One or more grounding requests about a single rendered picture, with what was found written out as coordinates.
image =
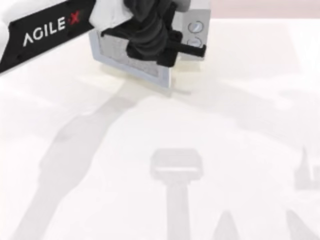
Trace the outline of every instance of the pink wall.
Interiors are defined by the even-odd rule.
[[[214,18],[319,18],[320,0],[212,0]]]

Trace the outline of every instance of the robotic arm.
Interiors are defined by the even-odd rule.
[[[92,29],[129,40],[128,57],[173,67],[178,53],[204,57],[172,28],[191,0],[45,0],[13,5],[0,22],[0,73]]]

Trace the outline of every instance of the white table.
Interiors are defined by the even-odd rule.
[[[302,159],[317,172],[320,21],[217,20],[210,34],[171,97],[93,61],[87,36],[1,76],[0,238],[319,239],[320,174]],[[190,232],[167,231],[161,149],[202,159],[168,200],[170,224],[188,207]]]

